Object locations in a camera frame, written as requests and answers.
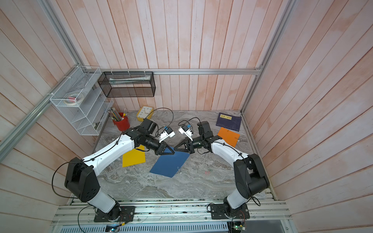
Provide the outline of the blue paper document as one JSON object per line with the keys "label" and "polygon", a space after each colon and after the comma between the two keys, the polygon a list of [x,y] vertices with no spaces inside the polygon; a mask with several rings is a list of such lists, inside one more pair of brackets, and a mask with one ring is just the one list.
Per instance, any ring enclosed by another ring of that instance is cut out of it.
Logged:
{"label": "blue paper document", "polygon": [[173,155],[161,155],[151,168],[150,173],[172,178],[182,168],[189,156],[189,153],[181,151],[176,151]]}

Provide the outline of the yellow paper document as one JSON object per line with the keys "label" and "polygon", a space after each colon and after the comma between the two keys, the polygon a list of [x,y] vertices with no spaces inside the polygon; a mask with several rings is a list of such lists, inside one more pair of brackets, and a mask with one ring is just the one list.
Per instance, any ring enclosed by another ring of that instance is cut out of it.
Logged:
{"label": "yellow paper document", "polygon": [[122,167],[126,168],[146,162],[145,147],[140,145],[122,156]]}

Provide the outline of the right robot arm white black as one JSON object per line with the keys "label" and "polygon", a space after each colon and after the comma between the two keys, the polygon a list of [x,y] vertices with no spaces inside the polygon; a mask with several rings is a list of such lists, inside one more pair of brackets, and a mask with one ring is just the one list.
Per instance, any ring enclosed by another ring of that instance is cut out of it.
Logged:
{"label": "right robot arm white black", "polygon": [[186,136],[175,147],[175,151],[193,154],[200,148],[220,156],[234,169],[236,189],[224,198],[223,204],[217,209],[226,214],[236,211],[249,200],[254,200],[254,195],[269,188],[270,181],[260,157],[253,153],[247,154],[229,145],[222,137],[213,135],[207,121],[197,124],[198,137],[192,137],[189,124],[183,124],[178,131]]}

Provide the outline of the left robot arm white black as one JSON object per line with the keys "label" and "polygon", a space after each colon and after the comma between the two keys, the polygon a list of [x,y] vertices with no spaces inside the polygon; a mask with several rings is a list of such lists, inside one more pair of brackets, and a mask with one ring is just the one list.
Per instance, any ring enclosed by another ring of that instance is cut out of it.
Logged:
{"label": "left robot arm white black", "polygon": [[140,145],[153,150],[156,155],[173,155],[174,150],[165,141],[152,136],[154,129],[155,123],[146,118],[139,126],[123,131],[115,141],[96,153],[83,159],[72,159],[65,187],[80,201],[96,207],[107,220],[117,220],[120,204],[101,189],[97,176],[116,159]]}

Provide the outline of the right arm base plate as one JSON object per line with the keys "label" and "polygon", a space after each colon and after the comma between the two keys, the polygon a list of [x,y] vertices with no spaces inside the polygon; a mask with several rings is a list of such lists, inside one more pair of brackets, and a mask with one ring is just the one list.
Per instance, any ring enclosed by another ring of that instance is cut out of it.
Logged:
{"label": "right arm base plate", "polygon": [[232,209],[228,204],[210,203],[207,205],[207,212],[211,214],[212,219],[249,219],[250,214],[246,204],[237,209]]}

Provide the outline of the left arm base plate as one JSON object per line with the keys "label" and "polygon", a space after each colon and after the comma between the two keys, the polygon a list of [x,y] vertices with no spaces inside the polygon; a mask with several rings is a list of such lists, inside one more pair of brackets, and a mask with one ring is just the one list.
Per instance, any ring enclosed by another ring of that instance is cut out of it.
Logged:
{"label": "left arm base plate", "polygon": [[114,206],[111,211],[104,213],[100,209],[96,210],[94,222],[124,222],[128,223],[133,221],[135,213],[134,206]]}

